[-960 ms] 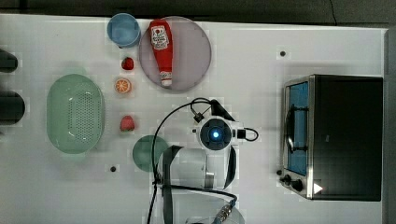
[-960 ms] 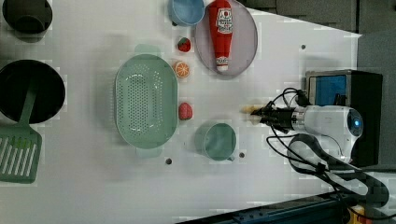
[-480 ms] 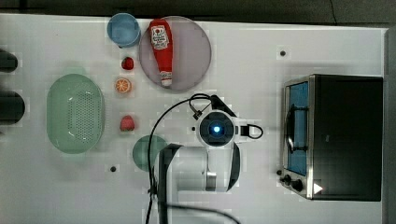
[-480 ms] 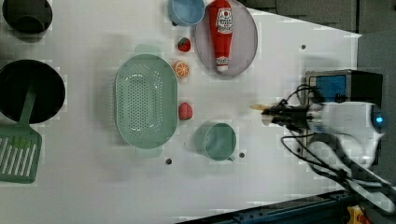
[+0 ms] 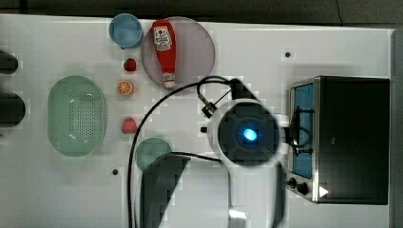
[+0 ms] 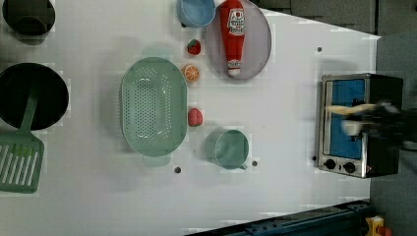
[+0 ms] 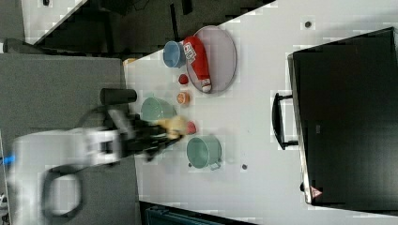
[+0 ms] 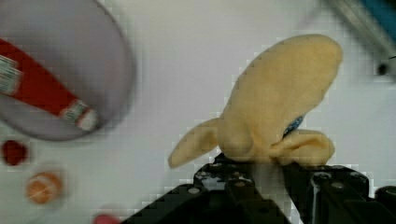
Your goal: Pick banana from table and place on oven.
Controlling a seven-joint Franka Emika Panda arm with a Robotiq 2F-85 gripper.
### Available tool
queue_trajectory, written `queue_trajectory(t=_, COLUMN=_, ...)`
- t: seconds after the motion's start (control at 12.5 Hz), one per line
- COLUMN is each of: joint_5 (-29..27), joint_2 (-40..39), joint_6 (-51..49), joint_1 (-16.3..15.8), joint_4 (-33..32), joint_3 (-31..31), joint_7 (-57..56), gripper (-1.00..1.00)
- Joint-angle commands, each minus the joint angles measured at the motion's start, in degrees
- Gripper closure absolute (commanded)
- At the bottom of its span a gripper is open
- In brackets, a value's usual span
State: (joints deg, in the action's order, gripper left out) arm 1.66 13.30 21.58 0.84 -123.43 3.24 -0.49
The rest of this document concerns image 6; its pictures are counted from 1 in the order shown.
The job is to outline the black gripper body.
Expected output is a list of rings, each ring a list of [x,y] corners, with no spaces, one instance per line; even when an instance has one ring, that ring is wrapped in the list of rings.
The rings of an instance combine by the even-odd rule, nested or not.
[[[356,137],[387,140],[395,144],[416,142],[417,117],[415,109],[401,110],[391,102],[361,104],[355,107],[359,117]]]

